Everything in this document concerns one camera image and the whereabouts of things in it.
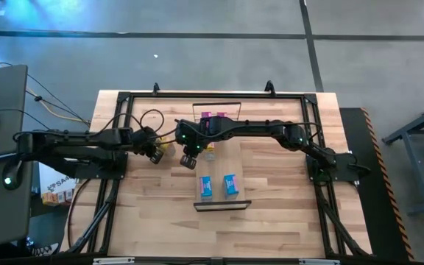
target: concrete floor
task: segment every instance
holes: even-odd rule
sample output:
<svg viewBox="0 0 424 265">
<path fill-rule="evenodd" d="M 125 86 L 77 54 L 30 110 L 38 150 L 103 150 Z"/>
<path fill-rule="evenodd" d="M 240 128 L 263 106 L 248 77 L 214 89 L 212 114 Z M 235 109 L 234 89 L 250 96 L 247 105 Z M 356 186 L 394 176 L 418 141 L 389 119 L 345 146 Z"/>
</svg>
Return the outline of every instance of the concrete floor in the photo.
<svg viewBox="0 0 424 265">
<path fill-rule="evenodd" d="M 424 35 L 424 1 L 307 0 L 307 5 L 314 34 Z M 305 33 L 298 0 L 6 0 L 0 1 L 1 10 L 3 30 Z M 260 91 L 273 80 L 279 91 L 315 91 L 306 44 L 0 37 L 0 60 L 27 64 L 31 75 L 90 119 L 99 89 L 152 89 L 154 82 L 162 89 Z M 317 40 L 315 47 L 324 91 L 336 92 L 341 107 L 368 109 L 379 138 L 424 110 L 424 41 Z M 29 86 L 46 95 L 32 81 Z M 84 130 L 49 115 L 30 98 L 26 111 L 53 128 Z M 40 129 L 30 119 L 24 119 L 24 128 Z M 424 214 L 406 215 L 421 197 L 403 143 L 380 146 L 415 258 L 424 261 Z M 32 221 L 31 227 L 56 225 L 52 217 L 40 218 L 46 220 Z M 39 232 L 36 237 L 48 240 Z"/>
</svg>

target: orange striped edge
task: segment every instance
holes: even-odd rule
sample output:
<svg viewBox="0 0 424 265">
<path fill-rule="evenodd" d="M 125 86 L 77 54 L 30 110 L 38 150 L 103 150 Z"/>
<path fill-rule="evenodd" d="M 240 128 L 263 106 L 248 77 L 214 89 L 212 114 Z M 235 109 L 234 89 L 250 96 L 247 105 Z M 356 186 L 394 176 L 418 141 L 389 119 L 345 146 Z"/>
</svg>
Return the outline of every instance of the orange striped edge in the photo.
<svg viewBox="0 0 424 265">
<path fill-rule="evenodd" d="M 413 251 L 411 251 L 409 237 L 406 234 L 405 227 L 403 226 L 402 216 L 400 215 L 400 211 L 398 210 L 397 201 L 395 200 L 394 191 L 392 190 L 392 185 L 390 185 L 389 177 L 387 176 L 386 165 L 384 164 L 384 160 L 382 159 L 381 150 L 379 149 L 379 145 L 377 144 L 377 137 L 374 133 L 374 127 L 372 126 L 371 119 L 369 118 L 369 113 L 366 109 L 361 108 L 364 116 L 366 117 L 367 129 L 369 130 L 369 134 L 371 135 L 372 144 L 374 145 L 375 155 L 377 156 L 377 160 L 379 162 L 379 166 L 381 167 L 382 177 L 384 178 L 384 182 L 386 183 L 387 194 L 390 198 L 390 203 L 392 204 L 392 208 L 395 214 L 395 221 L 397 221 L 398 229 L 402 234 L 402 240 L 405 244 L 405 249 L 410 261 L 414 261 Z"/>
</svg>

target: gray floor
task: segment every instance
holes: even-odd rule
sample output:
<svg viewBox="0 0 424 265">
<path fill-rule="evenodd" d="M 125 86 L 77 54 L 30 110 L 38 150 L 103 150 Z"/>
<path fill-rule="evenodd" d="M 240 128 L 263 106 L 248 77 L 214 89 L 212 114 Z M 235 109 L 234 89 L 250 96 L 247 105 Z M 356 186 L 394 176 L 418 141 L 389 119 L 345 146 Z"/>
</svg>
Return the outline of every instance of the gray floor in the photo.
<svg viewBox="0 0 424 265">
<path fill-rule="evenodd" d="M 424 35 L 424 1 L 307 5 L 314 34 Z M 6 0 L 0 10 L 3 30 L 304 33 L 298 0 Z M 315 47 L 325 92 L 336 92 L 342 107 L 368 109 L 379 138 L 424 110 L 424 41 L 318 40 Z M 279 91 L 315 91 L 305 40 L 0 37 L 0 60 L 27 64 L 30 74 L 87 119 L 99 89 L 151 89 L 154 82 L 162 89 L 254 91 L 273 80 Z M 46 95 L 32 81 L 29 86 Z M 84 130 L 30 98 L 26 110 L 50 127 Z M 24 128 L 40 127 L 25 119 Z M 424 214 L 405 215 L 421 202 L 405 149 L 401 142 L 380 145 L 415 258 L 424 261 Z M 44 223 L 50 230 L 60 223 L 40 218 L 46 221 L 31 227 Z"/>
</svg>

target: wooden table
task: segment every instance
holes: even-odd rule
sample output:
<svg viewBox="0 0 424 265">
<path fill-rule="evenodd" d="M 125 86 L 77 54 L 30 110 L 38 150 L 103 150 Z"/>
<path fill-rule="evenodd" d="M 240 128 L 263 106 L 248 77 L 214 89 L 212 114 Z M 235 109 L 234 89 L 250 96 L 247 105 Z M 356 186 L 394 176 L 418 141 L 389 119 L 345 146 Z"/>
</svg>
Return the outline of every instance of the wooden table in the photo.
<svg viewBox="0 0 424 265">
<path fill-rule="evenodd" d="M 91 131 L 100 130 L 113 117 L 117 94 L 99 92 Z M 326 145 L 346 152 L 336 94 L 317 93 L 317 99 Z M 135 99 L 133 115 L 139 118 L 151 108 L 162 111 L 166 121 L 160 133 L 164 133 L 176 126 L 174 119 L 194 120 L 191 103 L 230 101 L 242 103 L 240 120 L 303 121 L 300 103 L 294 99 L 143 98 Z M 131 124 L 138 129 L 134 121 Z M 144 124 L 156 128 L 160 116 L 148 115 Z M 323 258 L 317 202 L 308 181 L 305 155 L 287 151 L 271 138 L 240 138 L 240 142 L 245 194 L 252 200 L 244 211 L 196 212 L 196 175 L 179 164 L 183 154 L 179 146 L 173 158 L 158 165 L 146 157 L 129 155 L 109 255 Z M 73 240 L 93 218 L 98 189 L 99 181 L 92 180 L 79 196 L 71 220 Z M 335 183 L 335 194 L 342 223 L 359 245 L 371 252 L 357 190 L 348 183 Z M 337 250 L 333 225 L 329 229 Z M 67 248 L 65 232 L 61 250 Z"/>
</svg>

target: blue box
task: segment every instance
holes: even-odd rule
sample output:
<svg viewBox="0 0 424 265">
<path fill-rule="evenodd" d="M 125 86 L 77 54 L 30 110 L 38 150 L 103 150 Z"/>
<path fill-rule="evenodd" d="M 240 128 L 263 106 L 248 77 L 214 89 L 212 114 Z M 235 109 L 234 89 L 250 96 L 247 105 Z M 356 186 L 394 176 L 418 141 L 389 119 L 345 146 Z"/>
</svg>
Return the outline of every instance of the blue box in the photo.
<svg viewBox="0 0 424 265">
<path fill-rule="evenodd" d="M 236 185 L 235 174 L 224 176 L 225 199 L 234 199 L 239 195 L 239 187 Z"/>
<path fill-rule="evenodd" d="M 211 176 L 200 178 L 200 199 L 203 202 L 209 202 L 212 200 Z"/>
</svg>

